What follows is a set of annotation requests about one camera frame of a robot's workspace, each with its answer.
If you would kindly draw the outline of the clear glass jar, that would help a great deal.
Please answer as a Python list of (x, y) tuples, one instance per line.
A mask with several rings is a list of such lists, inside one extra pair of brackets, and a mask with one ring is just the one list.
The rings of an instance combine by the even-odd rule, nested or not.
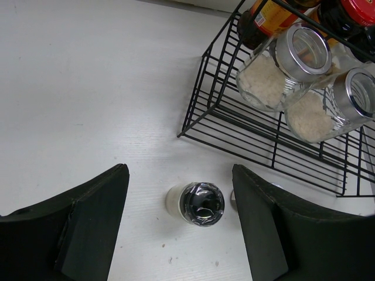
[(289, 130), (306, 143), (351, 132), (374, 120), (374, 76), (356, 67), (327, 77), (284, 114)]
[(285, 111), (332, 66), (324, 36), (313, 26), (294, 23), (254, 50), (236, 75), (241, 97), (265, 112)]

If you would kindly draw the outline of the white lid spice jar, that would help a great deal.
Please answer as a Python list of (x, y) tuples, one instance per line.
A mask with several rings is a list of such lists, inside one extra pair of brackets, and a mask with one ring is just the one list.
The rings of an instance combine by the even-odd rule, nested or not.
[(230, 194), (230, 202), (233, 203), (233, 204), (236, 202), (234, 191), (232, 191), (231, 194)]

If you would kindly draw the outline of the black cap spice grinder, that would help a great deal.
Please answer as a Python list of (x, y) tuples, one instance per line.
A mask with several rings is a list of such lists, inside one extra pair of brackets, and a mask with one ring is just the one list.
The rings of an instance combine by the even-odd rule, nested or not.
[[(347, 41), (367, 54), (374, 56), (374, 26), (364, 28), (360, 33), (350, 37)], [(358, 61), (362, 63), (370, 62), (368, 58), (362, 56), (352, 47), (349, 49)]]
[(213, 183), (191, 182), (172, 187), (166, 194), (169, 215), (198, 227), (210, 227), (222, 218), (224, 195)]

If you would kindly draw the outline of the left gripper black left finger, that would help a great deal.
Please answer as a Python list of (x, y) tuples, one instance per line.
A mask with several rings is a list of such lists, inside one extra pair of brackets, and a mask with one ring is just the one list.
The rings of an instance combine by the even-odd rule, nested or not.
[(118, 164), (1, 217), (1, 279), (107, 280), (128, 185)]

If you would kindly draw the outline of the clear glass jar front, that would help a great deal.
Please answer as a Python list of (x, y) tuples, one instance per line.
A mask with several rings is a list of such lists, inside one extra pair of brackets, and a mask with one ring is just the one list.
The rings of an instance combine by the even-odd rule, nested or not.
[(289, 130), (306, 143), (351, 132), (374, 120), (374, 76), (356, 67), (327, 77), (284, 114)]

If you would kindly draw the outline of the red lid sauce jar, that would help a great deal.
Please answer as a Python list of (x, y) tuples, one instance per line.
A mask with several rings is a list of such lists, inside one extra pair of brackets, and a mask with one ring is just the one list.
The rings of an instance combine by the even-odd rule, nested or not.
[(251, 20), (261, 3), (262, 1), (256, 1), (250, 9), (243, 12), (237, 24), (238, 37), (250, 50), (255, 50), (273, 34), (287, 29), (298, 19), (275, 2), (267, 1), (254, 20)]
[(374, 1), (322, 1), (308, 17), (342, 39), (349, 39), (374, 26)]

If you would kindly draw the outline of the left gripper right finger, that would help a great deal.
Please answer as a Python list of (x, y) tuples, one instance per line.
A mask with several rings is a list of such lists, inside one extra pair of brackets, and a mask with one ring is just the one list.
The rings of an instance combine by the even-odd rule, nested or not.
[(243, 165), (232, 168), (253, 280), (373, 280), (374, 217), (300, 198)]

